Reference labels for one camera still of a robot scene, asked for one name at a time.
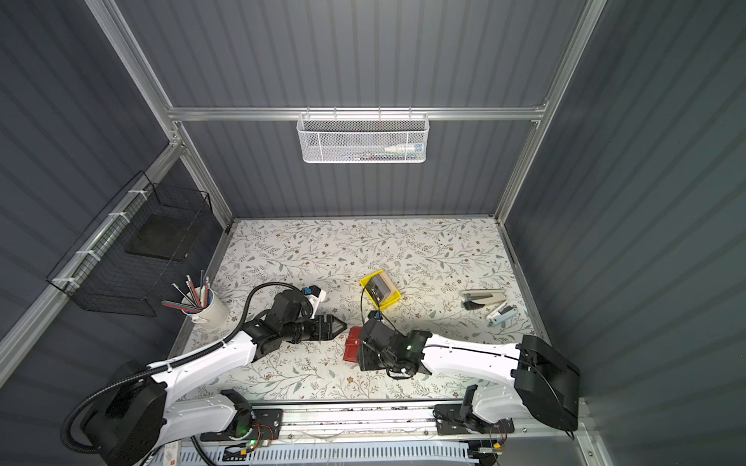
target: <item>white wire mesh basket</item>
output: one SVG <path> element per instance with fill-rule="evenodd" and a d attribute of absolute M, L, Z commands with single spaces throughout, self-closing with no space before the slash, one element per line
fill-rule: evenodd
<path fill-rule="evenodd" d="M 335 120 L 298 117 L 308 163 L 421 163 L 430 122 L 423 119 Z"/>

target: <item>red object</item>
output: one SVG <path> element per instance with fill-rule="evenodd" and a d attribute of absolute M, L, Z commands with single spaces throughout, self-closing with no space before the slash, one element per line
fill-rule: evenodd
<path fill-rule="evenodd" d="M 347 362 L 357 362 L 357 350 L 360 347 L 360 331 L 362 327 L 352 327 L 350 335 L 345 341 L 345 356 L 342 358 Z"/>

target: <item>gray corrugated wall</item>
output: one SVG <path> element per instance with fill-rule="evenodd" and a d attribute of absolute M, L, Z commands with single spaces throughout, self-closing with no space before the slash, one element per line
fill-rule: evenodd
<path fill-rule="evenodd" d="M 82 2 L 0 2 L 0 70 L 2 336 L 167 140 Z"/>
<path fill-rule="evenodd" d="M 612 1 L 508 218 L 617 466 L 743 464 L 745 25 Z"/>
<path fill-rule="evenodd" d="M 167 140 L 82 1 L 0 1 L 0 70 L 4 336 L 57 259 Z M 194 188 L 180 162 L 163 182 Z M 212 221 L 195 264 L 207 266 L 219 235 Z M 181 322 L 171 312 L 66 306 L 0 389 L 0 464 L 100 464 L 63 449 L 60 422 L 118 365 L 165 357 Z"/>
<path fill-rule="evenodd" d="M 239 218 L 493 213 L 530 126 L 432 122 L 424 163 L 318 164 L 295 123 L 186 123 Z"/>
<path fill-rule="evenodd" d="M 163 183 L 196 189 L 181 162 Z M 187 260 L 193 277 L 207 268 L 221 233 L 211 216 Z M 0 389 L 0 465 L 100 465 L 97 455 L 63 447 L 60 424 L 121 364 L 132 359 L 146 364 L 168 356 L 184 316 L 167 308 L 156 312 L 156 317 L 145 317 L 87 312 L 72 303 L 65 306 Z M 79 431 L 73 432 L 87 443 Z"/>
<path fill-rule="evenodd" d="M 500 107 L 544 101 L 583 3 L 119 7 L 178 107 Z M 421 165 L 315 166 L 292 124 L 186 123 L 236 217 L 492 213 L 529 125 L 434 122 Z"/>

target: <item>pen holder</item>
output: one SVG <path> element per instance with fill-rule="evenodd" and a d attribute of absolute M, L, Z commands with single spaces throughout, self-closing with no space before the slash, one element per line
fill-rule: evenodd
<path fill-rule="evenodd" d="M 197 288 L 197 294 L 199 294 L 201 290 L 201 287 Z M 220 301 L 220 298 L 217 297 L 211 289 L 207 290 L 207 302 L 207 307 L 196 314 L 182 312 L 192 319 L 194 325 L 198 325 L 205 330 L 214 330 L 223 325 L 228 319 L 228 307 Z M 181 303 L 190 304 L 186 298 L 182 299 Z"/>

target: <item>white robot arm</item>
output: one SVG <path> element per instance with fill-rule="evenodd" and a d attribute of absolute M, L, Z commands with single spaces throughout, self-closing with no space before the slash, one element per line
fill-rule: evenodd
<path fill-rule="evenodd" d="M 251 404 L 235 391 L 200 400 L 178 401 L 186 393 L 230 369 L 277 350 L 283 341 L 334 339 L 347 324 L 332 315 L 316 316 L 323 290 L 284 285 L 271 309 L 260 312 L 228 337 L 166 361 L 119 368 L 111 385 L 81 403 L 63 423 L 63 443 L 79 453 L 98 453 L 109 466 L 132 465 L 160 445 L 203 432 L 242 440 L 254 425 Z M 357 361 L 363 371 L 384 369 L 406 379 L 417 373 L 460 374 L 491 382 L 468 387 L 458 416 L 433 412 L 472 432 L 486 433 L 506 419 L 534 417 L 562 430 L 577 428 L 579 371 L 541 339 L 525 336 L 520 345 L 478 344 L 422 330 L 406 336 L 372 312 L 360 332 Z M 93 445 L 72 439 L 70 427 L 87 406 L 81 429 Z"/>

